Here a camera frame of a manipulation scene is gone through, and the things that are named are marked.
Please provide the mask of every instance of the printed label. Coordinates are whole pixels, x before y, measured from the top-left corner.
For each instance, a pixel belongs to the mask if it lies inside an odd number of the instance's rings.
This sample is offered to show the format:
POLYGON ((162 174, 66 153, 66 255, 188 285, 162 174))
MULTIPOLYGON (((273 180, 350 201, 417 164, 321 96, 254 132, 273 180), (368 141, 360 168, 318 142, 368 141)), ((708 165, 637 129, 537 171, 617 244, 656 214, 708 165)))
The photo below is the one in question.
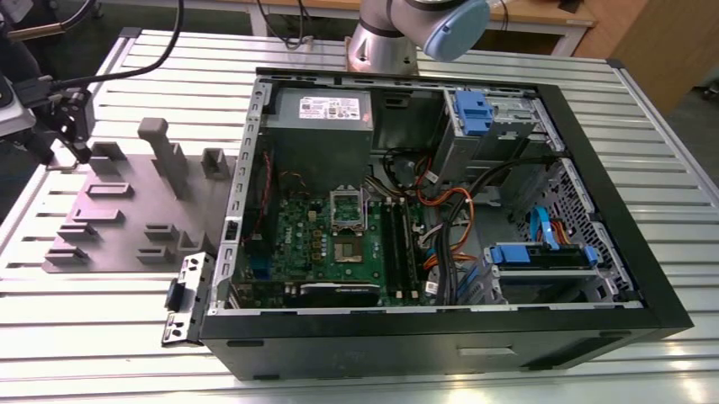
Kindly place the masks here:
POLYGON ((437 183, 438 177, 432 171, 426 171, 424 177, 429 180, 430 183, 437 183))
POLYGON ((429 293, 430 295, 437 294, 438 284, 430 281, 426 281, 426 285, 424 286, 424 292, 429 293))
POLYGON ((300 99, 300 119, 360 120, 360 99, 304 97, 300 99))

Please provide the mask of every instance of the blue latch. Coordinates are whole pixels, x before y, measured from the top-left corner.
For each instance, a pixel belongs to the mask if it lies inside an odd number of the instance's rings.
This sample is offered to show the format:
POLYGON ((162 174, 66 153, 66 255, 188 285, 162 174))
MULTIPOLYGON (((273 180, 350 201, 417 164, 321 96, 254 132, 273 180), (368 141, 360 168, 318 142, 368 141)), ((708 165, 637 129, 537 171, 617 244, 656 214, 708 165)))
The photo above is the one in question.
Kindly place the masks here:
POLYGON ((496 246, 489 248, 492 261, 497 263, 528 263, 529 253, 523 245, 496 246))
POLYGON ((489 132, 495 121, 495 110, 488 104, 484 94, 477 91, 457 91, 453 94, 455 107, 461 128, 467 136, 483 136, 489 132))
POLYGON ((593 267, 599 263, 599 256, 592 246, 584 246, 584 254, 587 255, 588 264, 593 267))

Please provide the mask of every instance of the ram slot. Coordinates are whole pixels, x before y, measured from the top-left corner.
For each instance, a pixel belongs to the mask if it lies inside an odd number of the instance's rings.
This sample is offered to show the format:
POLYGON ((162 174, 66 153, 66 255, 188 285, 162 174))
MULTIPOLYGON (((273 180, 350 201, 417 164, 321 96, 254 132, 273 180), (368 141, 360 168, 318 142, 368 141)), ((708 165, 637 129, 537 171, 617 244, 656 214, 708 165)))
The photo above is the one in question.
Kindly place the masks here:
POLYGON ((392 226, 392 207, 381 206, 381 248, 384 254, 384 279, 386 282, 386 293, 394 296, 398 290, 396 248, 394 248, 394 230, 392 226))
POLYGON ((412 239, 412 224, 409 221, 409 207, 402 203, 402 225, 404 225, 404 251, 406 252, 406 273, 409 274, 408 289, 414 290, 418 280, 416 278, 416 255, 414 240, 412 239))
POLYGON ((409 297, 409 262, 408 241, 404 235, 404 210, 402 205, 392 206, 392 227, 394 231, 396 270, 400 274, 400 290, 402 296, 409 297))

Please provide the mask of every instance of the floor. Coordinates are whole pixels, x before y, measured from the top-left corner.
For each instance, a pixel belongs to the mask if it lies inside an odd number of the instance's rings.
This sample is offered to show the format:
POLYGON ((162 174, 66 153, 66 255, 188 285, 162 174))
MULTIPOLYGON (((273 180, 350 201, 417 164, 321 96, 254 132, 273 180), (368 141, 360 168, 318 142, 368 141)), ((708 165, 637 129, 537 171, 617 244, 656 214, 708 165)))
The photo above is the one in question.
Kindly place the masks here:
MULTIPOLYGON (((60 2, 60 16, 66 16, 76 7, 76 2, 60 2)), ((128 13, 126 6, 104 4, 104 16, 82 21, 60 38, 58 43, 46 49, 46 58, 53 64, 57 78, 94 73, 122 27, 172 29, 174 12, 170 8, 142 7, 141 10, 141 13, 128 13)), ((296 35, 296 18, 277 15, 270 15, 269 18, 280 35, 296 35)), ((349 20, 313 19, 306 30, 317 39, 341 40, 352 34, 353 25, 349 20)), ((186 11, 182 29, 221 34, 250 34, 246 14, 206 10, 186 11)), ((708 176, 719 183, 719 101, 704 101, 701 93, 693 91, 684 97, 667 120, 708 176)), ((36 167, 37 164, 25 153, 6 143, 0 143, 0 220, 5 217, 36 167)))

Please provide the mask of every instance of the black cable bundle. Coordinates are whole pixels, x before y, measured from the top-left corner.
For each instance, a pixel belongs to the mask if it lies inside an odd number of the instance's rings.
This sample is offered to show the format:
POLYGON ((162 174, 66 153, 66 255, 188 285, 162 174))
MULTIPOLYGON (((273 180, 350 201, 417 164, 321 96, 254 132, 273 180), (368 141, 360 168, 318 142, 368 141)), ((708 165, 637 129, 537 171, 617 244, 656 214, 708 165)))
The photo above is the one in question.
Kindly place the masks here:
MULTIPOLYGON (((475 196, 487 185, 511 168, 524 164, 552 164, 557 161, 556 156, 525 157, 515 160, 508 160, 497 166, 489 168, 473 181, 468 192, 475 196)), ((453 262, 452 246, 449 245, 449 230, 452 223, 457 219, 464 202, 459 200, 453 203, 449 215, 441 221, 441 230, 434 239, 434 248, 437 250, 437 267, 438 267, 438 288, 437 288, 437 306, 456 304, 456 289, 457 289, 457 269, 453 262)))

